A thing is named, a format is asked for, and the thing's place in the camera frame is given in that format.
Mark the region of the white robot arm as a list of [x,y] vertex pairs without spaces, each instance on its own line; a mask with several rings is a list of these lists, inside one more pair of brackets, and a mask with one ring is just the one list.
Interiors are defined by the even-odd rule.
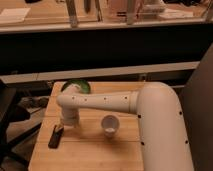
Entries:
[[70,84],[57,96],[57,104],[67,125],[79,122],[80,108],[137,115],[144,171],[195,171],[180,100],[164,83],[103,94],[83,94]]

